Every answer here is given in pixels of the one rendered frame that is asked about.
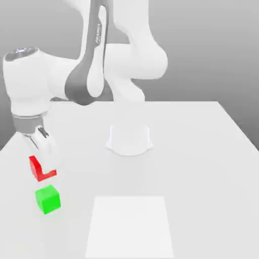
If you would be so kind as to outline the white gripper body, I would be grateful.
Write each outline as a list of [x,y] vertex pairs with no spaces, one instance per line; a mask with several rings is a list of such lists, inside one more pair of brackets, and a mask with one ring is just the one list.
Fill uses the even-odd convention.
[[28,145],[31,155],[46,158],[54,154],[56,141],[53,136],[44,136],[42,133],[31,135],[23,134],[23,140]]

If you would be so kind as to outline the small red cube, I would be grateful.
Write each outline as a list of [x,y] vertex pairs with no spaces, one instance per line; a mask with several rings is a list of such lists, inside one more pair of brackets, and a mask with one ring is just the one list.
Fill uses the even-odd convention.
[[30,163],[32,174],[34,175],[34,177],[37,179],[38,182],[41,182],[43,180],[46,180],[48,178],[51,178],[57,175],[56,170],[51,170],[47,173],[43,173],[41,164],[39,163],[39,161],[35,156],[29,156],[29,163]]

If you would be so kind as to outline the small green cube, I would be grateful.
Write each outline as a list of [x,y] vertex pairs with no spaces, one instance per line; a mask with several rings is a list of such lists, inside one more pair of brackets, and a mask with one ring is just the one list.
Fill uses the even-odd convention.
[[36,190],[35,198],[38,207],[44,214],[48,214],[61,207],[59,192],[53,185]]

